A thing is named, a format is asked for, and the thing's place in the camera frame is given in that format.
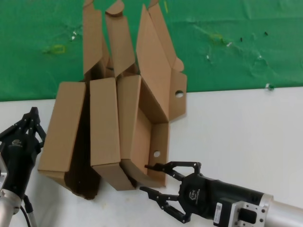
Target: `white table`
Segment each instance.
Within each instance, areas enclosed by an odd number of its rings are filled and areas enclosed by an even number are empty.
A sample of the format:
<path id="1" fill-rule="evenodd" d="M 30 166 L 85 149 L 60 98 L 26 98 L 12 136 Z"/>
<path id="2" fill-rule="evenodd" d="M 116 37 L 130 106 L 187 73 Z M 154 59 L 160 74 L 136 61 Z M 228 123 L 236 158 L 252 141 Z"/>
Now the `white table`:
<path id="1" fill-rule="evenodd" d="M 0 132 L 32 106 L 47 130 L 54 100 L 0 103 Z M 303 207 L 303 87 L 191 93 L 187 116 L 171 124 L 169 161 L 199 161 L 202 173 Z M 179 168 L 190 173 L 191 169 Z M 166 193 L 177 193 L 169 177 Z M 102 182 L 86 201 L 33 170 L 27 188 L 40 227 L 184 226 L 142 191 L 116 192 Z M 21 212 L 11 227 L 26 226 Z M 186 226 L 212 226 L 192 216 Z"/>

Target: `cardboard box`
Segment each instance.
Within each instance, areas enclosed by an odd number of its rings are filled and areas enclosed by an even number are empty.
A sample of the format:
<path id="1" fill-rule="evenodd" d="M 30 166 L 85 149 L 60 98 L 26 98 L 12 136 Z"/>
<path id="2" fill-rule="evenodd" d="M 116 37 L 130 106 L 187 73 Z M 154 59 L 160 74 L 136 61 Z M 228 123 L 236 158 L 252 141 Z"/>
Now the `cardboard box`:
<path id="1" fill-rule="evenodd" d="M 89 82 L 114 77 L 102 33 L 101 12 L 93 0 L 83 6 L 84 82 L 63 82 L 57 94 L 39 172 L 74 194 L 93 199 L 100 176 L 90 166 Z"/>
<path id="2" fill-rule="evenodd" d="M 94 134 L 91 164 L 117 190 L 133 189 L 125 173 L 143 185 L 161 187 L 166 184 L 165 174 L 148 171 L 144 166 L 167 162 L 169 121 L 185 113 L 187 78 L 179 72 L 182 67 L 179 71 L 172 69 L 167 56 L 171 62 L 174 60 L 172 65 L 178 60 L 169 33 L 167 31 L 163 40 L 168 38 L 172 48 L 164 50 L 145 7 L 137 43 L 142 77 L 136 75 L 132 41 L 123 10 L 121 0 L 106 10 L 114 72 L 118 79 L 118 110 L 114 80 L 90 83 L 91 125 L 95 125 L 91 128 L 91 135 Z M 183 97 L 176 97 L 180 92 Z"/>
<path id="3" fill-rule="evenodd" d="M 38 171 L 93 199 L 100 176 L 90 166 L 89 93 L 84 82 L 60 84 Z"/>
<path id="4" fill-rule="evenodd" d="M 140 75 L 117 82 L 122 167 L 136 181 L 148 187 L 166 184 L 163 173 L 144 166 L 166 163 L 169 123 L 160 105 Z"/>
<path id="5" fill-rule="evenodd" d="M 118 191 L 135 189 L 121 166 L 116 80 L 125 72 L 137 72 L 124 4 L 117 1 L 106 12 L 114 71 L 106 79 L 90 81 L 91 166 Z"/>
<path id="6" fill-rule="evenodd" d="M 90 82 L 90 144 L 94 170 L 117 191 L 135 187 L 120 166 L 120 136 L 116 80 Z"/>

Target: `logo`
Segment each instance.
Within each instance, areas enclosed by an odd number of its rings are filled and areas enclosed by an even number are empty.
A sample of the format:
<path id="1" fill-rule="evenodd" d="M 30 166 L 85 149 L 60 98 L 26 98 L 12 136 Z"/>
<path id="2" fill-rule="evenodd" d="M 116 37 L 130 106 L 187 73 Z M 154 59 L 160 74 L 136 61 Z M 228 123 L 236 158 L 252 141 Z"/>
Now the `logo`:
<path id="1" fill-rule="evenodd" d="M 196 205 L 198 204 L 199 193 L 200 193 L 200 189 L 198 189 L 198 190 L 191 190 L 189 192 L 189 198 L 192 201 L 196 201 Z"/>
<path id="2" fill-rule="evenodd" d="M 14 141 L 12 141 L 11 145 L 9 145 L 9 147 L 10 146 L 22 147 L 22 143 L 20 140 L 14 140 Z"/>

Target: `black cable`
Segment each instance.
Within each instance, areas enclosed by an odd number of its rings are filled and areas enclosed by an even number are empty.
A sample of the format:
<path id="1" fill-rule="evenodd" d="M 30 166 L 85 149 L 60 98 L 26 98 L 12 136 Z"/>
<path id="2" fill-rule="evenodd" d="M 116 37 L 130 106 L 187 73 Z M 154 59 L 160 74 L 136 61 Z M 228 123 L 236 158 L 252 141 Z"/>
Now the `black cable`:
<path id="1" fill-rule="evenodd" d="M 34 211 L 34 209 L 33 209 L 32 204 L 30 203 L 27 195 L 24 195 L 23 201 L 24 201 L 24 208 L 25 208 L 27 214 L 32 213 Z"/>
<path id="2" fill-rule="evenodd" d="M 26 214 L 24 208 L 23 208 L 22 206 L 20 206 L 20 209 L 22 210 L 22 213 L 24 214 L 24 217 L 25 217 L 25 219 L 26 219 L 26 221 L 27 221 L 27 226 L 28 226 L 28 227 L 31 227 L 31 226 L 30 226 L 29 219 L 28 219 L 28 216 L 27 216 L 27 214 Z"/>

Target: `green cloth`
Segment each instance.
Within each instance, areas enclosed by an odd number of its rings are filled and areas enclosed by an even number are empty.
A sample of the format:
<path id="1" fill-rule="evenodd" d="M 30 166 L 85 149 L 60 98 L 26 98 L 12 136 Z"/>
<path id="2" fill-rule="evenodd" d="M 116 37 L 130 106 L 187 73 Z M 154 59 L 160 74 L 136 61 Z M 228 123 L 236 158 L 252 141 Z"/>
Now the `green cloth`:
<path id="1" fill-rule="evenodd" d="M 115 0 L 95 0 L 104 14 Z M 124 0 L 133 44 L 142 3 Z M 0 1 L 0 101 L 83 78 L 82 0 Z M 303 86 L 302 0 L 161 0 L 187 91 Z M 108 42 L 105 22 L 103 31 Z"/>

